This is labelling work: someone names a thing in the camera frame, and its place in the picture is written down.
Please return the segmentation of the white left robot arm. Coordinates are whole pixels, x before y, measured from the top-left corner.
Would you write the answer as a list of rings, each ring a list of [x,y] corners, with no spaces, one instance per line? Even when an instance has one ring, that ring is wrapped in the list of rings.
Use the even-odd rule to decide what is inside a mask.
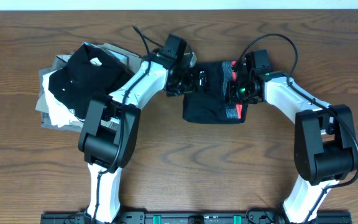
[[[114,222],[121,207],[121,172],[134,152],[142,109],[161,90],[167,96],[203,91],[205,77],[190,70],[195,63],[186,40],[170,34],[163,47],[147,52],[128,82],[90,101],[78,141],[91,174],[85,223]]]

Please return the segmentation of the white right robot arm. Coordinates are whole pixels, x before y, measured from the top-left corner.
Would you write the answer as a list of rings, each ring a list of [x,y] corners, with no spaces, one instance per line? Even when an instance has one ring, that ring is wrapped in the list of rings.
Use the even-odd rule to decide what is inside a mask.
[[[358,142],[351,109],[331,105],[298,86],[291,75],[274,71],[266,50],[242,54],[231,63],[227,101],[238,108],[259,102],[279,109],[295,125],[298,172],[290,195],[276,212],[259,210],[249,223],[351,223],[348,212],[319,212],[330,190],[358,179]]]

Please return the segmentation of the black leggings with red waistband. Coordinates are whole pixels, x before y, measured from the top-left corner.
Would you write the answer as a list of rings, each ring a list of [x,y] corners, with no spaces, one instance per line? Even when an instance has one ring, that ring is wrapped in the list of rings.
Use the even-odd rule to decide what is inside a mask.
[[[234,61],[202,62],[192,69],[206,79],[206,90],[186,94],[182,118],[198,124],[241,124],[246,120],[245,104],[226,100],[228,83],[236,80],[232,70]]]

